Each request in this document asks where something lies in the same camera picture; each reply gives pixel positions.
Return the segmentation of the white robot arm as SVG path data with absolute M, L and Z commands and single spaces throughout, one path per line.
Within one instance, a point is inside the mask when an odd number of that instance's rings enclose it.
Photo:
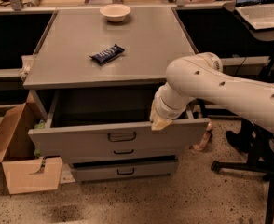
M 166 69 L 166 84 L 155 94 L 150 121 L 154 130 L 169 126 L 199 98 L 231 111 L 274 133 L 274 84 L 232 77 L 210 52 L 174 60 Z

